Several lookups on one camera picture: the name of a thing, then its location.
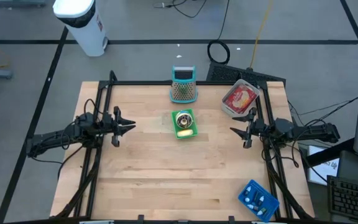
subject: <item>wooden table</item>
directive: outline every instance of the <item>wooden table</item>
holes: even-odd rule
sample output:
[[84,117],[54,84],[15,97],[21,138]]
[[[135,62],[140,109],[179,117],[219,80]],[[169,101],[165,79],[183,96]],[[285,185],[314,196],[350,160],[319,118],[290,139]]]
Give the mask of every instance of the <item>wooden table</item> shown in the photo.
[[[83,82],[75,115],[83,113],[86,99],[95,99],[97,86],[98,82]],[[169,89],[168,85],[113,86],[109,110],[119,106],[122,117],[136,121],[136,128],[120,138],[120,147],[111,144],[110,136],[104,138],[92,219],[136,220],[143,214],[146,220],[227,220],[230,215],[239,221],[256,220],[237,196],[250,179],[270,190],[262,143],[254,136],[252,148],[243,149],[239,136],[229,129],[247,126],[221,111],[221,99],[230,86],[198,86],[197,101],[187,105],[172,103]],[[283,83],[269,82],[268,92],[274,117],[291,120]],[[171,112],[187,108],[193,109],[198,135],[177,140]],[[93,111],[91,103],[87,110]],[[70,146],[65,157],[76,148]],[[282,156],[290,154],[290,147],[282,149]],[[84,155],[85,150],[80,151],[62,169],[51,215],[60,212],[78,189]],[[283,160],[288,188],[314,216],[297,152],[295,159],[299,168]],[[87,198],[86,192],[81,214]]]

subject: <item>white paper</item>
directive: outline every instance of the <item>white paper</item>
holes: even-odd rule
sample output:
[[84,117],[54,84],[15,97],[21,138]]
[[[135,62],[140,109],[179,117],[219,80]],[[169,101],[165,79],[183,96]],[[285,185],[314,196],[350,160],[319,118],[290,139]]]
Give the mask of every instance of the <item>white paper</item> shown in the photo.
[[[316,147],[316,146],[309,146],[308,155],[313,155],[314,153],[321,152],[323,149]],[[329,162],[322,163],[318,166],[313,167],[317,173],[319,173],[322,177],[327,179],[327,175],[335,176],[337,174],[339,165],[339,159],[334,159]],[[327,185],[327,183],[321,179],[311,168],[308,170],[309,178],[308,181],[321,184],[321,185]]]

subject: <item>computer keyboard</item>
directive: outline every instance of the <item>computer keyboard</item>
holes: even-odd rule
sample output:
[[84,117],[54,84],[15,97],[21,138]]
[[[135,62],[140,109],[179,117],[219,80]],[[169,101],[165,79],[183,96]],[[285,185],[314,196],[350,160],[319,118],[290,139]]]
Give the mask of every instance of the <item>computer keyboard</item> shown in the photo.
[[327,182],[329,211],[358,219],[358,182],[333,176]]
[[241,69],[227,65],[221,65],[218,63],[211,63],[209,65],[209,71],[207,81],[236,81],[239,78],[249,82],[256,83],[257,81],[278,81],[283,82],[285,85],[285,79],[274,77],[271,75],[265,75],[252,71],[252,69]]

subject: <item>floor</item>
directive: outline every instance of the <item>floor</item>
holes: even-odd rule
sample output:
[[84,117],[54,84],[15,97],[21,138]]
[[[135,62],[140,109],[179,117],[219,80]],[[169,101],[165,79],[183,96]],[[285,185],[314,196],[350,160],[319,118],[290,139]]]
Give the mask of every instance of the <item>floor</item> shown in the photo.
[[[226,7],[226,1],[209,0],[196,18],[189,19],[173,8],[153,8],[156,0],[96,0],[115,44],[96,58],[87,57],[79,45],[65,44],[57,66],[51,67],[64,28],[53,15],[53,2],[47,0],[43,8],[0,8],[0,49],[10,57],[14,72],[13,79],[0,80],[0,205],[48,74],[53,79],[35,133],[64,128],[73,118],[81,82],[106,80],[112,69],[120,80],[168,80],[172,65],[195,65],[197,79],[205,80],[207,40],[219,35]],[[346,2],[358,27],[358,0]],[[202,3],[188,1],[180,9],[194,14]],[[255,39],[268,3],[232,0],[221,38],[233,43]],[[299,113],[358,96],[358,44],[351,41],[358,36],[341,1],[275,1],[261,39],[349,40],[342,44],[276,41],[258,46],[254,70],[286,78],[288,99]],[[229,65],[247,68],[251,42],[228,46]],[[216,60],[224,60],[223,49],[213,46],[211,51]],[[0,63],[4,63],[1,54]],[[338,127],[341,141],[354,135],[357,107],[353,103],[326,119]],[[304,115],[302,120],[327,112]],[[39,159],[62,161],[63,151],[48,151]],[[26,160],[5,222],[48,218],[57,169],[56,164]],[[314,184],[310,190],[312,196],[324,192]],[[318,218],[326,220],[323,198],[312,197],[312,201]]]

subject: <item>lid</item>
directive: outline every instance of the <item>lid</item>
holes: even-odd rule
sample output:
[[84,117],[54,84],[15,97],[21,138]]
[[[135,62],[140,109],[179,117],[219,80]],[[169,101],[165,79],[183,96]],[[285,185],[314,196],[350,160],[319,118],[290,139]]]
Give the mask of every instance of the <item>lid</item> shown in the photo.
[[93,2],[94,0],[56,0],[53,12],[59,18],[78,18],[91,9]]

